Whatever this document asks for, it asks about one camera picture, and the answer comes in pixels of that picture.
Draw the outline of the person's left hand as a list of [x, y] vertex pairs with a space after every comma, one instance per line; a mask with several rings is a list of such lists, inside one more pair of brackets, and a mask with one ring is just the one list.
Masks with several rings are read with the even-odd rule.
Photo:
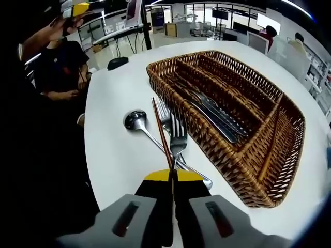
[[50, 24], [51, 33], [50, 39], [57, 40], [75, 33], [78, 28], [83, 24], [84, 20], [81, 16], [74, 18], [58, 17]]

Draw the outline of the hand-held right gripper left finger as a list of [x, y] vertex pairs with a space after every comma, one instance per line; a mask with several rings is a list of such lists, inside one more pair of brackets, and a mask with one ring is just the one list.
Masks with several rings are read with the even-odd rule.
[[85, 231], [57, 238], [56, 247], [171, 247], [172, 204], [169, 170], [152, 172], [135, 194], [103, 209]]

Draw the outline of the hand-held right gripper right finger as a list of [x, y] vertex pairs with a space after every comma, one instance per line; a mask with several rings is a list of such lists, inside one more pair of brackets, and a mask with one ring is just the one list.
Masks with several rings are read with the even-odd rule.
[[249, 215], [211, 195], [197, 173], [178, 169], [174, 180], [175, 217], [184, 247], [289, 247], [289, 240], [258, 231]]

